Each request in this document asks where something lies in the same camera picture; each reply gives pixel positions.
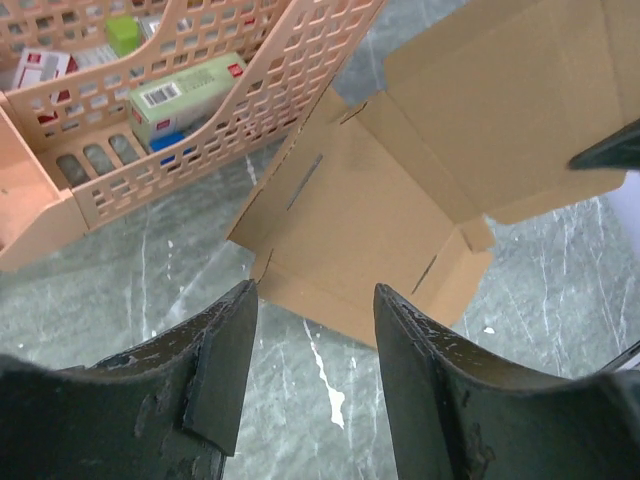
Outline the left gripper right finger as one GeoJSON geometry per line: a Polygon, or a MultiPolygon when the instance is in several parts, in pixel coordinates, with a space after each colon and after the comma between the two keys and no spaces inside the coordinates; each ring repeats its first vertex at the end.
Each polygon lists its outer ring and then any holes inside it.
{"type": "Polygon", "coordinates": [[[565,379],[508,361],[374,291],[383,393],[402,479],[635,479],[639,374],[565,379]]]}

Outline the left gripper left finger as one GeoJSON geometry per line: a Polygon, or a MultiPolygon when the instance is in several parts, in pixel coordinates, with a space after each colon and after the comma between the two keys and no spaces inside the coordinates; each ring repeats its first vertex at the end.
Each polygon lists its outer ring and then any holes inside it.
{"type": "Polygon", "coordinates": [[[236,450],[257,325],[244,280],[97,364],[1,358],[5,479],[219,479],[236,450]]]}

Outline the brown cardboard box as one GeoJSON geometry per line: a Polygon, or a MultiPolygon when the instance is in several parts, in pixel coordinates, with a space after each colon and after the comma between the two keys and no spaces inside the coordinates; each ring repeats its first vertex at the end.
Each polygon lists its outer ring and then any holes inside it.
{"type": "Polygon", "coordinates": [[[639,116],[635,1],[471,1],[389,55],[387,87],[327,90],[229,238],[259,296],[368,345],[374,288],[451,325],[513,224],[619,187],[569,161],[639,116]]]}

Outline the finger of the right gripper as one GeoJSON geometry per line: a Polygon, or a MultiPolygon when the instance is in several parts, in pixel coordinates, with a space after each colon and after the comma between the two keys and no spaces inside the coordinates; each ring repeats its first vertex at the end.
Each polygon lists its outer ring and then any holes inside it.
{"type": "Polygon", "coordinates": [[[626,125],[568,162],[569,170],[638,170],[640,165],[639,120],[626,125]]]}

